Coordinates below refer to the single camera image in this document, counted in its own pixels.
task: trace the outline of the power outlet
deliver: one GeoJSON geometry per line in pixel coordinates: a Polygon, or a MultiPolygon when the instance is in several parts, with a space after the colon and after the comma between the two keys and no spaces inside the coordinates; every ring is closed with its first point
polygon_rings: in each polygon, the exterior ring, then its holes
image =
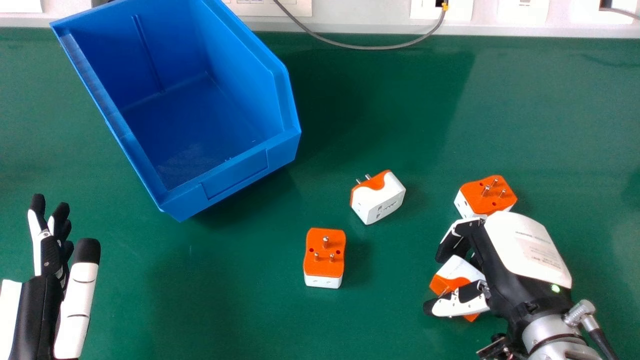
{"type": "MultiPolygon", "coordinates": [[[[612,0],[611,8],[635,13],[637,0],[612,0]]],[[[575,24],[631,24],[633,19],[612,12],[600,11],[600,0],[572,0],[570,10],[571,22],[575,24]]]]}
{"type": "Polygon", "coordinates": [[[497,20],[510,24],[544,24],[549,0],[498,0],[497,20]]]}
{"type": "MultiPolygon", "coordinates": [[[[238,16],[286,16],[273,0],[223,0],[238,16]]],[[[280,0],[296,17],[310,17],[311,0],[280,0]]]]}
{"type": "MultiPolygon", "coordinates": [[[[412,0],[411,19],[435,20],[442,13],[442,0],[412,0]]],[[[474,0],[449,0],[445,21],[470,22],[474,12],[474,0]]]]}

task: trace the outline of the gray cable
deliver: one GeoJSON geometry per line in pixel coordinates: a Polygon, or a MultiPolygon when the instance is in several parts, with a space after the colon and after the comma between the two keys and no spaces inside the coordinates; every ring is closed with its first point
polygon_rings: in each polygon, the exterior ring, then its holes
{"type": "Polygon", "coordinates": [[[419,38],[413,39],[411,41],[404,42],[402,44],[397,44],[397,45],[360,46],[360,45],[351,45],[351,44],[345,44],[343,42],[333,41],[333,40],[327,39],[325,37],[322,37],[321,35],[318,35],[317,33],[311,31],[311,29],[306,27],[303,23],[301,23],[300,20],[298,20],[291,12],[289,12],[289,10],[287,10],[287,8],[285,8],[284,5],[282,5],[279,0],[273,0],[273,2],[276,3],[276,5],[278,5],[280,7],[280,9],[282,9],[282,11],[285,14],[287,14],[287,16],[291,20],[293,20],[293,22],[295,22],[296,25],[298,25],[307,34],[313,36],[314,38],[316,38],[316,39],[318,39],[318,40],[320,40],[322,42],[326,42],[327,44],[331,44],[331,45],[335,45],[335,46],[339,46],[339,47],[345,47],[346,49],[354,49],[354,50],[394,50],[394,49],[401,49],[403,47],[408,47],[408,46],[411,46],[411,45],[414,45],[414,44],[418,44],[419,42],[423,41],[427,37],[430,37],[440,27],[440,25],[442,25],[442,22],[444,21],[444,15],[445,15],[445,12],[446,12],[444,10],[444,8],[443,8],[442,13],[440,14],[440,17],[438,18],[438,22],[436,22],[435,26],[433,26],[433,28],[431,30],[429,30],[428,33],[422,35],[419,38]]]}
{"type": "Polygon", "coordinates": [[[601,12],[612,12],[612,13],[618,13],[621,15],[626,15],[628,17],[632,17],[635,20],[640,20],[640,15],[638,14],[634,14],[632,12],[628,12],[626,10],[620,10],[620,9],[614,9],[614,8],[600,8],[601,12]]]}

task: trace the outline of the bin bottom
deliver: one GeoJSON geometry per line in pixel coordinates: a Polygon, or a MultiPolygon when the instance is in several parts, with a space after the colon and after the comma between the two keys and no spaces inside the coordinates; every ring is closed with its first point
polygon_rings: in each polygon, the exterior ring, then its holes
{"type": "Polygon", "coordinates": [[[206,73],[137,102],[122,115],[167,190],[265,140],[206,73]]]}

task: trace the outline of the robotic arm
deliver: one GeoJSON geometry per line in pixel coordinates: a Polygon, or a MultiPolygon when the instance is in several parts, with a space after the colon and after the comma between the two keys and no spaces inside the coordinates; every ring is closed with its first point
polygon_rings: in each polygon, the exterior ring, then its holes
{"type": "Polygon", "coordinates": [[[602,360],[586,345],[579,326],[606,359],[618,359],[593,318],[592,303],[572,302],[571,274],[547,230],[536,221],[505,211],[459,220],[440,242],[436,261],[444,264],[436,278],[466,281],[425,302],[427,315],[491,311],[508,322],[506,335],[477,352],[481,359],[602,360]]]}
{"type": "Polygon", "coordinates": [[[74,246],[69,206],[62,202],[45,221],[45,199],[36,194],[27,212],[35,276],[0,288],[0,360],[77,359],[89,325],[100,243],[74,246]]]}

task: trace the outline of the black and white robotic hand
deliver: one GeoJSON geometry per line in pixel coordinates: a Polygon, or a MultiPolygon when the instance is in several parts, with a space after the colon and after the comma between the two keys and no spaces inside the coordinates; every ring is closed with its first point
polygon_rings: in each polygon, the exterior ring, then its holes
{"type": "Polygon", "coordinates": [[[506,211],[458,220],[440,242],[436,261],[444,265],[434,280],[458,285],[425,302],[427,315],[491,311],[508,321],[507,334],[492,337],[477,352],[480,359],[602,360],[580,327],[605,359],[618,359],[593,317],[593,304],[571,300],[571,274],[540,223],[506,211]]]}
{"type": "Polygon", "coordinates": [[[80,357],[89,327],[100,263],[100,243],[83,238],[74,245],[69,205],[60,203],[45,220],[45,199],[36,194],[27,211],[33,240],[34,277],[0,287],[0,360],[80,357]]]}

